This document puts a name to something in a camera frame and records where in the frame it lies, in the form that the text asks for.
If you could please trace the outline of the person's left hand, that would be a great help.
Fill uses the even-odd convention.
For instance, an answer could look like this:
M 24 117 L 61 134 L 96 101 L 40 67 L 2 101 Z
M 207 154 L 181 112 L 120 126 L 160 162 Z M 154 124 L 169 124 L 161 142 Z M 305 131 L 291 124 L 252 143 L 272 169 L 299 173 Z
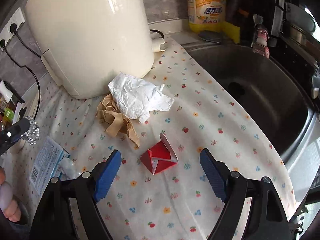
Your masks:
M 1 167 L 1 211 L 5 218 L 11 222 L 19 222 L 21 219 L 21 210 L 17 201 L 13 198 L 11 186 L 6 182 L 5 170 Z

